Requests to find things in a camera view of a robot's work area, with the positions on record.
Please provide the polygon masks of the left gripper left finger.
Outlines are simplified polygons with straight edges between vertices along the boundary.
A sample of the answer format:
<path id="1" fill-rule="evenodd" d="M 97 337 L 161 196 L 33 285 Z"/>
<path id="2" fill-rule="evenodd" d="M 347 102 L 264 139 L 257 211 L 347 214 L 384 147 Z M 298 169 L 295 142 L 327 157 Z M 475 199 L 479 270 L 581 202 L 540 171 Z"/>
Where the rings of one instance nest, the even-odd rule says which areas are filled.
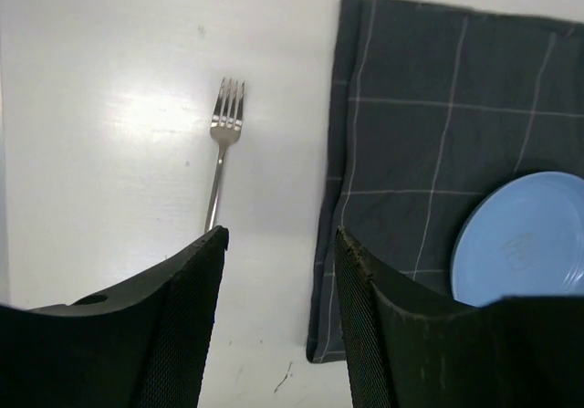
<path id="1" fill-rule="evenodd" d="M 194 407 L 228 247 L 217 226 L 70 305 L 1 308 L 4 407 Z"/>

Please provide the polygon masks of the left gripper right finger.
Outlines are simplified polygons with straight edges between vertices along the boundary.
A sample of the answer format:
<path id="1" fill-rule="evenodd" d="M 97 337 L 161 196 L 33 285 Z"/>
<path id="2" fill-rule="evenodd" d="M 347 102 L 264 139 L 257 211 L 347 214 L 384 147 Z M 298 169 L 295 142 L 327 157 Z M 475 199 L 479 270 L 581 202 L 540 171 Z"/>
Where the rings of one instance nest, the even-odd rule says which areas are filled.
<path id="1" fill-rule="evenodd" d="M 468 306 L 416 283 L 345 230 L 336 283 L 356 407 L 580 407 L 583 301 Z"/>

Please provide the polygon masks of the blue plastic plate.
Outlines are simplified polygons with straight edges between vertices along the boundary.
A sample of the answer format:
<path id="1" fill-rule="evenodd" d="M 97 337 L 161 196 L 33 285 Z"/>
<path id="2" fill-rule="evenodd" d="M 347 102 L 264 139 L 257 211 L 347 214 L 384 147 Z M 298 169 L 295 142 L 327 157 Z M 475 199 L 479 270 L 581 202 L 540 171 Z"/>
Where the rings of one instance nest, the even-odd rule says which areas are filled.
<path id="1" fill-rule="evenodd" d="M 503 297 L 583 294 L 583 180 L 525 175 L 480 203 L 451 257 L 455 300 L 482 307 Z"/>

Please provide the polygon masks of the silver fork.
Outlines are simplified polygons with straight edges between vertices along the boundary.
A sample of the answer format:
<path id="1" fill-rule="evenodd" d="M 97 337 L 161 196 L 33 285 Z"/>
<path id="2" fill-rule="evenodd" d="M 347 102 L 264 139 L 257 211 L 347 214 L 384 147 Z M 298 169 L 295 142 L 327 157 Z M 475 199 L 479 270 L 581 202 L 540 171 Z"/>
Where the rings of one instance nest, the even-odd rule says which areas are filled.
<path id="1" fill-rule="evenodd" d="M 210 124 L 210 135 L 218 146 L 218 155 L 205 217 L 205 232 L 210 231 L 215 225 L 225 156 L 229 147 L 237 143 L 240 139 L 244 119 L 244 106 L 245 82 L 233 78 L 223 78 L 214 104 Z"/>

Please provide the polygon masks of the dark grey checked cloth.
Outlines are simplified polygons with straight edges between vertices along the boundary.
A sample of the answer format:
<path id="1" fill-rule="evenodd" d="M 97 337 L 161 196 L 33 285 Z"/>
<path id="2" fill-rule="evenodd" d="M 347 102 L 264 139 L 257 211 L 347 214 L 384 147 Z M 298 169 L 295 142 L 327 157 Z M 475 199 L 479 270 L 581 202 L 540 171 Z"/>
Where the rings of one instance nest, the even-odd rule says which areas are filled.
<path id="1" fill-rule="evenodd" d="M 341 361 L 334 241 L 447 295 L 466 217 L 538 171 L 583 173 L 583 26 L 341 0 L 306 355 Z"/>

